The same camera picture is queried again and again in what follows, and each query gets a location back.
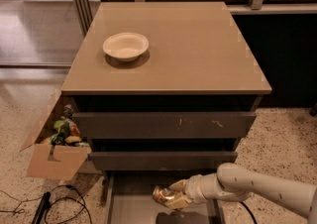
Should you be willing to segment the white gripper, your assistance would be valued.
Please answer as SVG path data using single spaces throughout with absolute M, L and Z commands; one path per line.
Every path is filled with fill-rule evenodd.
M 207 199 L 204 197 L 201 189 L 202 175 L 194 175 L 188 180 L 182 179 L 173 183 L 169 188 L 176 192 L 172 192 L 165 197 L 164 205 L 169 209 L 183 209 L 194 203 L 205 203 Z

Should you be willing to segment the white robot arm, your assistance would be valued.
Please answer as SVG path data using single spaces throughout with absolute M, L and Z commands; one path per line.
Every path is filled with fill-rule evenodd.
M 317 186 L 261 174 L 235 164 L 221 164 L 215 173 L 194 175 L 169 187 L 172 197 L 163 205 L 170 209 L 206 203 L 211 199 L 244 201 L 255 193 L 317 224 Z

